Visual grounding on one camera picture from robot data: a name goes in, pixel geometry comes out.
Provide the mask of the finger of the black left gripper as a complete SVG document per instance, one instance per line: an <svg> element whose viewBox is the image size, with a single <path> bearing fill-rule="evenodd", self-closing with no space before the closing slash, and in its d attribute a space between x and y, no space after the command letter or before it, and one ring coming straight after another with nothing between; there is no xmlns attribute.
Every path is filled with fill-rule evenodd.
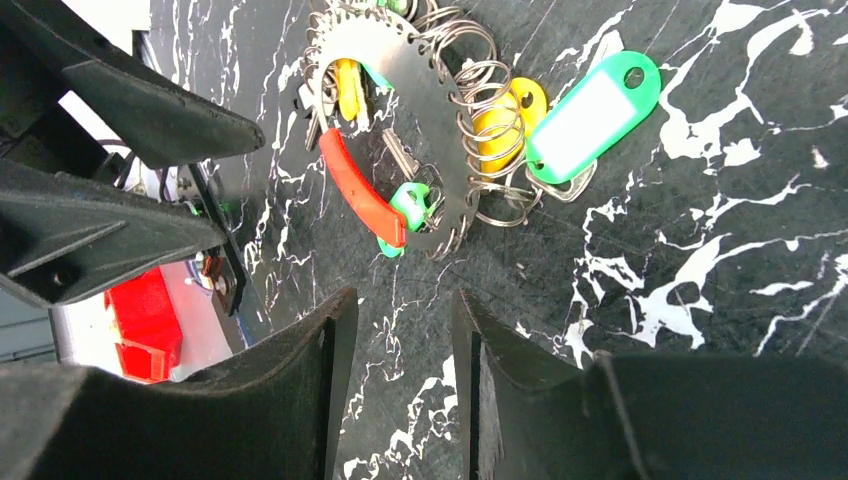
<svg viewBox="0 0 848 480"><path fill-rule="evenodd" d="M260 149L260 127L148 68L61 1L4 1L1 23L151 169Z"/></svg>
<svg viewBox="0 0 848 480"><path fill-rule="evenodd" d="M87 299L226 240L184 206L1 163L1 288L37 307Z"/></svg>

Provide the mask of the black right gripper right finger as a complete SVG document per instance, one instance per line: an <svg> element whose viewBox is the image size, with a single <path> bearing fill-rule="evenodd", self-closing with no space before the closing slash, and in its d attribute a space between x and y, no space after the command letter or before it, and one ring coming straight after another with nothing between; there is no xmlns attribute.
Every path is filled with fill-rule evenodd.
<svg viewBox="0 0 848 480"><path fill-rule="evenodd" d="M466 479L843 479L847 371L809 357L603 355L579 369L472 293L451 307Z"/></svg>

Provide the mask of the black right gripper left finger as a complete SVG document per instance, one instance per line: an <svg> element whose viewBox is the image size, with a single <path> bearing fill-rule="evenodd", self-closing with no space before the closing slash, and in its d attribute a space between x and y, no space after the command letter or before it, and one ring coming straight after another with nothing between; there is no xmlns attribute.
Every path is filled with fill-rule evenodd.
<svg viewBox="0 0 848 480"><path fill-rule="evenodd" d="M330 479L358 296L345 287L181 382L94 367L1 368L5 479Z"/></svg>

